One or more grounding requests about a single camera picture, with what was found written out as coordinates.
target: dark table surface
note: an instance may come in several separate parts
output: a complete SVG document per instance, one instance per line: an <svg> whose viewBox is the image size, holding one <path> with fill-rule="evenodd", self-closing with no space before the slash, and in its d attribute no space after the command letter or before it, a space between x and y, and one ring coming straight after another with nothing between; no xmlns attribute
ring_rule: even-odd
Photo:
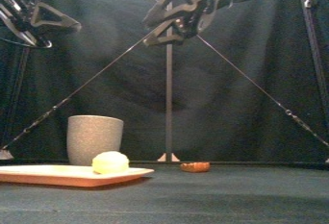
<svg viewBox="0 0 329 224"><path fill-rule="evenodd" d="M329 223L329 171L144 163L146 177L102 187L0 183L0 223Z"/></svg>

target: dark backdrop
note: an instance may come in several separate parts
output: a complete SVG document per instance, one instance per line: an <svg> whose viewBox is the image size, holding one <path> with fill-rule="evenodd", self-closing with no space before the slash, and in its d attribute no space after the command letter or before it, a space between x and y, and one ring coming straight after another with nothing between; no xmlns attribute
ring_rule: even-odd
<svg viewBox="0 0 329 224"><path fill-rule="evenodd" d="M149 32L142 20L154 0L43 1L79 20L82 31L54 37L50 50L23 52L27 65L15 111L4 106L13 115L3 115L3 143L120 59L13 145L17 158L66 160L67 118L98 114L124 119L121 151L132 160L157 160L169 146L182 161L327 160L328 148L231 64L327 139L301 0L249 1L217 11L208 31L174 46L173 54L166 46L142 43L126 53ZM17 76L10 62L22 54L0 45L10 85ZM13 88L4 93L7 102Z"/></svg>

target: tray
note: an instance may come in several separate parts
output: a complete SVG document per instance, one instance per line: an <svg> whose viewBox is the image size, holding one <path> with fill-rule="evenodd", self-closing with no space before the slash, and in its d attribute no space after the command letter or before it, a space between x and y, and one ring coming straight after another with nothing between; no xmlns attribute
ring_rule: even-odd
<svg viewBox="0 0 329 224"><path fill-rule="evenodd" d="M98 174L93 172L91 166L13 165L0 166L0 182L99 187L136 180L153 171L148 168L130 167L122 173Z"/></svg>

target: cup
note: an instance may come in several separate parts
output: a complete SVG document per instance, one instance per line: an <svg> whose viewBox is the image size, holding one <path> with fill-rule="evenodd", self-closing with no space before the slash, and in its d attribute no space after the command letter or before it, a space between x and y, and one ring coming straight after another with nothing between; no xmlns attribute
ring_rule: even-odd
<svg viewBox="0 0 329 224"><path fill-rule="evenodd" d="M120 151L124 132L121 119L99 115L69 117L67 153L71 165L91 166L106 151Z"/></svg>

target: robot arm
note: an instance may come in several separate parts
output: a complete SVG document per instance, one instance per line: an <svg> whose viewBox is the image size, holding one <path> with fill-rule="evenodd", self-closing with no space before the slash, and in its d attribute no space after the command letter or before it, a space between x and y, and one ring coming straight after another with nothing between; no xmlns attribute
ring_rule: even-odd
<svg viewBox="0 0 329 224"><path fill-rule="evenodd" d="M184 0L182 4L166 10L177 0L158 0L145 18L148 27L156 27L145 45L182 44L186 38L197 36L210 26L216 10L248 0Z"/></svg>
<svg viewBox="0 0 329 224"><path fill-rule="evenodd" d="M31 0L0 0L0 22L25 41L21 45L35 48L51 47L49 34L71 34L82 28L81 22L53 6Z"/></svg>

